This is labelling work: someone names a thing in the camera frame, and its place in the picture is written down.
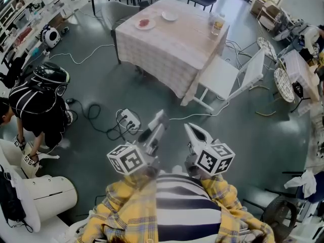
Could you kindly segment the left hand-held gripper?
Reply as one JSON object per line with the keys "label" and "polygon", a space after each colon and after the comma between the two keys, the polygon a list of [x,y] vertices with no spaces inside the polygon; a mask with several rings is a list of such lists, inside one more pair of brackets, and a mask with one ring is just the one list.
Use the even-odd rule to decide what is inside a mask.
{"label": "left hand-held gripper", "polygon": [[[138,141],[126,142],[107,153],[114,170],[122,175],[133,175],[146,171],[158,172],[158,144],[169,127],[169,118],[164,110],[160,110],[148,124]],[[151,143],[145,142],[153,133]]]}

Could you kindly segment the white bowl with dark item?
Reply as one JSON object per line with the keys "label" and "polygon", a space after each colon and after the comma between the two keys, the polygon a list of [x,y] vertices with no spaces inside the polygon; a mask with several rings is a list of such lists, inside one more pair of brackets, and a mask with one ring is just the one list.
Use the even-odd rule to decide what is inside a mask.
{"label": "white bowl with dark item", "polygon": [[178,15],[175,13],[167,12],[167,11],[162,11],[161,16],[163,19],[169,22],[174,22],[178,19]]}

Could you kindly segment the clear bottle yellow label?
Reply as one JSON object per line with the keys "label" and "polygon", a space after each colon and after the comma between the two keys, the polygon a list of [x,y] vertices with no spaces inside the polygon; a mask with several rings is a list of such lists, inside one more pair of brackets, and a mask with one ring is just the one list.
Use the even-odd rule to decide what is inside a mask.
{"label": "clear bottle yellow label", "polygon": [[213,25],[211,29],[211,33],[213,35],[219,35],[223,25],[225,24],[225,15],[220,13],[213,20]]}

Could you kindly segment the white shallow plate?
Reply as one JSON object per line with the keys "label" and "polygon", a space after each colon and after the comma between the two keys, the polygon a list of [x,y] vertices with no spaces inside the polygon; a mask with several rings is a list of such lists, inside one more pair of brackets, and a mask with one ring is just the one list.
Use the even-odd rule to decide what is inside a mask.
{"label": "white shallow plate", "polygon": [[138,20],[138,21],[135,23],[135,27],[136,27],[138,30],[150,30],[150,29],[153,29],[153,28],[155,27],[155,25],[156,25],[156,22],[155,22],[153,19],[149,19],[149,20],[150,20],[149,25],[146,26],[146,27],[144,27],[144,28],[141,28],[141,27],[138,26],[140,20]]}

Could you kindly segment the white folding chair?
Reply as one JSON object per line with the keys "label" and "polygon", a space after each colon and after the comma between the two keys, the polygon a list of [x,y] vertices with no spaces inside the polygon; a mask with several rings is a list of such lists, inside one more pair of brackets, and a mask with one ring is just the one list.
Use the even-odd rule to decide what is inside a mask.
{"label": "white folding chair", "polygon": [[200,98],[194,97],[193,100],[208,113],[213,113],[215,109],[203,102],[207,92],[223,99],[220,104],[222,108],[234,97],[253,88],[263,78],[265,52],[265,48],[261,48],[241,69],[216,56],[199,79],[199,84],[205,91]]}

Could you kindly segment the cardboard box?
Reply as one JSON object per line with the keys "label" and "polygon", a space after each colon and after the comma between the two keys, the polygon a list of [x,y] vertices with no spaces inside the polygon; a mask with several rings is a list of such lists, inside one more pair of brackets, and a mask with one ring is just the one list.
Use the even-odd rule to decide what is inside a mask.
{"label": "cardboard box", "polygon": [[259,15],[259,13],[265,9],[265,11],[275,18],[280,12],[280,7],[273,0],[251,0],[250,13],[255,16]]}

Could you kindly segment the person's right forearm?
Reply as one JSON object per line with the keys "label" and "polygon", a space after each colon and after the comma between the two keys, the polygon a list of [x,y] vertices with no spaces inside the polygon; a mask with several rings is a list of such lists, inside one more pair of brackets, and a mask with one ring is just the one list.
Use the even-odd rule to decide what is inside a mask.
{"label": "person's right forearm", "polygon": [[241,205],[236,188],[221,175],[202,175],[200,182],[221,208],[221,225],[215,243],[275,243],[271,227]]}

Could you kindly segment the black dome backpack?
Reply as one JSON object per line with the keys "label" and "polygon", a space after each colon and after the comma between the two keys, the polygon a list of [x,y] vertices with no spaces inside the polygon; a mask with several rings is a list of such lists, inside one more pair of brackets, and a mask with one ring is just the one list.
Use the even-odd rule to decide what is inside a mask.
{"label": "black dome backpack", "polygon": [[42,89],[51,89],[57,96],[62,97],[70,83],[70,75],[62,67],[44,62],[33,70],[30,81],[33,85]]}

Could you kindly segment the white shelving rack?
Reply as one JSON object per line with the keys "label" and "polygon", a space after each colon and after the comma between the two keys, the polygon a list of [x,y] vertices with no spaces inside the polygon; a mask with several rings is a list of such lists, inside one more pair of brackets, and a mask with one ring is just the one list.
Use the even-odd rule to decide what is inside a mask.
{"label": "white shelving rack", "polygon": [[11,50],[16,56],[40,44],[47,25],[57,27],[87,0],[11,0],[0,11],[0,59]]}

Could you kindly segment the black bag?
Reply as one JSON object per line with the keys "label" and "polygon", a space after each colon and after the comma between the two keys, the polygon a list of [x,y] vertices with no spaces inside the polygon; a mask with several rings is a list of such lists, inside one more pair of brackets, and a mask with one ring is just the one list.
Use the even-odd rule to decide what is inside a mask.
{"label": "black bag", "polygon": [[27,225],[26,214],[23,210],[21,200],[12,187],[11,181],[7,178],[4,168],[0,165],[0,206],[7,224],[9,220]]}

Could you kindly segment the person's left forearm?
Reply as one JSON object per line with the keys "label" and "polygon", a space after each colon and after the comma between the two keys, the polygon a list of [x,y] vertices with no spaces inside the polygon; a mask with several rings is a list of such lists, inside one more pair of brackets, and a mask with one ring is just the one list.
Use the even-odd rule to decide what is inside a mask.
{"label": "person's left forearm", "polygon": [[106,188],[75,243],[158,243],[156,178],[129,175]]}

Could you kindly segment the white cloth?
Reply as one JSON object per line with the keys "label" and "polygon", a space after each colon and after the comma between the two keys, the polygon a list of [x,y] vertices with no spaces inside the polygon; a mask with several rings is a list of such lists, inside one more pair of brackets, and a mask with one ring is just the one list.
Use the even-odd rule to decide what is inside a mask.
{"label": "white cloth", "polygon": [[316,193],[317,182],[312,171],[306,170],[300,177],[295,177],[284,184],[284,188],[301,187],[304,198]]}

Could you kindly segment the white rounded cabinet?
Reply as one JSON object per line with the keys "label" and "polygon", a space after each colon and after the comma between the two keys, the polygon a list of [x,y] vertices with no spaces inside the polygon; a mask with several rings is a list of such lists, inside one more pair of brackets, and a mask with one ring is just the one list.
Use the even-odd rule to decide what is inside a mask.
{"label": "white rounded cabinet", "polygon": [[77,203],[76,188],[65,177],[43,176],[23,181],[41,222],[73,208]]}

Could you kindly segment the white black round carrier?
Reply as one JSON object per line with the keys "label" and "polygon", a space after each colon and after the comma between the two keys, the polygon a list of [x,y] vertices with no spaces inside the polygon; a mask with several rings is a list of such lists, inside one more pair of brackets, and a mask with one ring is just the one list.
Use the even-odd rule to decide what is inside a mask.
{"label": "white black round carrier", "polygon": [[40,32],[40,41],[45,43],[50,49],[54,48],[61,40],[61,36],[56,28],[45,25]]}

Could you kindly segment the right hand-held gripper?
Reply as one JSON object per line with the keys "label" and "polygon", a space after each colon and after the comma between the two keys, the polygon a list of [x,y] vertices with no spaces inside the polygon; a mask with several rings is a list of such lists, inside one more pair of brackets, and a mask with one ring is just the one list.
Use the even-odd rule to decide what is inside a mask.
{"label": "right hand-held gripper", "polygon": [[200,126],[193,123],[184,124],[189,138],[190,155],[185,161],[187,173],[197,177],[199,171],[214,176],[226,172],[235,158],[229,146],[212,136]]}

